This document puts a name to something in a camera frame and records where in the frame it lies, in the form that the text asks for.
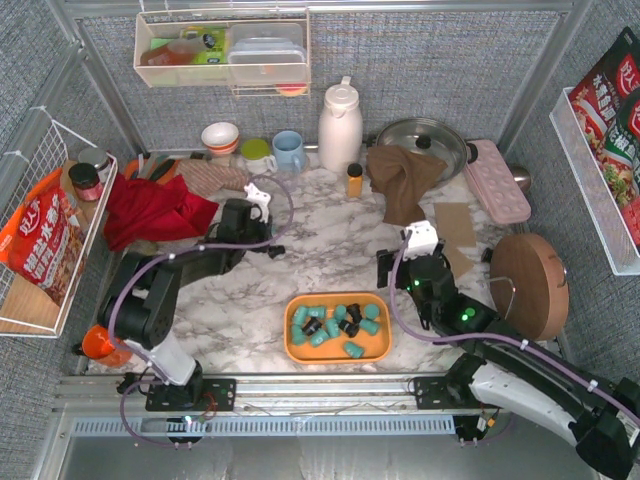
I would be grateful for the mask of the orange plastic tray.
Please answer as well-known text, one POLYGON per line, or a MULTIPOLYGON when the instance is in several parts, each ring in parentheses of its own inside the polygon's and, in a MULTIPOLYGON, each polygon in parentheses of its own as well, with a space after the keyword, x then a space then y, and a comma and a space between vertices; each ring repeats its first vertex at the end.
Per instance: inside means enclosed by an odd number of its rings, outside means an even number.
POLYGON ((285 310, 284 348, 298 363, 373 363, 391 347, 389 309, 372 293, 300 295, 285 310))

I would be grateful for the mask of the brown cloth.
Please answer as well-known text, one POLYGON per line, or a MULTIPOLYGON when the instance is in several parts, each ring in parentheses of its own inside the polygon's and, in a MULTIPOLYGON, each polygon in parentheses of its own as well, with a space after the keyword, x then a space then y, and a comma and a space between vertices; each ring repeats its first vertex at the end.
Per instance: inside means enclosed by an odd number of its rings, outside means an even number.
POLYGON ((383 222, 407 226, 425 220, 419 203, 446 168, 446 162, 437 157, 417 154, 399 145, 369 148, 366 172, 372 191, 385 198, 383 222))

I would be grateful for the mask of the black coffee capsule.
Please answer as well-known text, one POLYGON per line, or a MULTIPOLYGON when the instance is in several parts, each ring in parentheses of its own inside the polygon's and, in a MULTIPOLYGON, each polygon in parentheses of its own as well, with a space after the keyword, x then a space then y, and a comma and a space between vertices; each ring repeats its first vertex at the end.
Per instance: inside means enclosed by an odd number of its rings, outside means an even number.
POLYGON ((359 332, 359 325, 351 323, 347 320, 341 320, 339 322, 339 328, 349 337, 354 338, 359 332))
POLYGON ((302 332, 311 337, 317 331, 319 331, 323 327, 322 321, 317 317, 311 317, 308 322, 302 327, 302 332))
POLYGON ((271 259, 275 259, 278 256, 284 255, 286 253, 286 248, 282 245, 271 245, 268 248, 268 256, 271 259))
POLYGON ((359 304, 350 304, 346 307, 346 310, 354 324, 358 325, 362 321, 363 317, 359 304))

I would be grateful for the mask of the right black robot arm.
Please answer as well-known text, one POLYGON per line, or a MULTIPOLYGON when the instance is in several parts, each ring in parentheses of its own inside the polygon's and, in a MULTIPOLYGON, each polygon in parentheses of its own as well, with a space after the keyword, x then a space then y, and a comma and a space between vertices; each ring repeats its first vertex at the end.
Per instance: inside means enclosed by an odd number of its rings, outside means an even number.
POLYGON ((639 460, 639 385, 589 377, 577 367, 508 330, 492 308, 462 293, 440 252, 409 257, 376 254, 377 285, 409 294, 422 332, 414 338, 462 349, 446 374, 455 404, 471 400, 510 410, 572 445, 592 469, 626 479, 639 460))

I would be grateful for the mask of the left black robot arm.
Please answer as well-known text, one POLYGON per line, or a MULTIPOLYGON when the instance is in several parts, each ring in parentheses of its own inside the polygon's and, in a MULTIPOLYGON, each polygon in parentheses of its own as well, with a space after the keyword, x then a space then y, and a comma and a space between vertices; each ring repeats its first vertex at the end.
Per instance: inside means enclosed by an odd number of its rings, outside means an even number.
POLYGON ((132 285, 145 291, 141 298, 128 291, 114 323, 115 338, 144 353, 157 375, 165 375, 161 385, 148 393, 171 407, 187 408, 205 393, 202 367, 179 346, 172 332, 179 290, 211 276, 229 273, 245 256, 247 246, 254 252, 271 252, 266 242, 272 238, 272 217, 264 202, 231 199, 222 209, 220 222, 209 229, 194 250, 145 266, 151 255, 130 252, 124 255, 102 301, 98 323, 106 328, 116 300, 139 271, 144 274, 132 285))

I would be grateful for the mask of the teal coffee capsule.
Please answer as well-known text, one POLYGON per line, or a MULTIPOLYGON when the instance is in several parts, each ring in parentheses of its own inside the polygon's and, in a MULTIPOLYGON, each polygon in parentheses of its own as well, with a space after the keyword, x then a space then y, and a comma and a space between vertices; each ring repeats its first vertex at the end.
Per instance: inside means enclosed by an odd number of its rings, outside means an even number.
POLYGON ((367 304, 364 307, 364 317, 375 321, 380 315, 380 309, 376 304, 367 304))
POLYGON ((316 348, 322 345, 328 339, 329 339, 329 334, 325 330, 320 329, 311 335, 310 344, 312 347, 316 348))
POLYGON ((347 318, 347 308, 345 305, 337 305, 333 311, 333 317, 338 321, 345 320, 347 318))
POLYGON ((359 323, 359 328, 369 335, 376 335, 379 332, 380 324, 370 319, 363 319, 359 323))
POLYGON ((343 344, 344 352, 353 359, 360 359, 364 355, 364 348, 354 342, 347 341, 343 344))
POLYGON ((325 306, 312 306, 307 308, 308 318, 317 318, 323 320, 327 317, 327 308, 325 306))
POLYGON ((330 338, 338 338, 340 336, 339 322, 336 319, 327 319, 325 328, 330 338))
POLYGON ((292 324, 303 326, 308 317, 308 308, 304 305, 300 305, 296 308, 293 316, 292 316, 292 324))

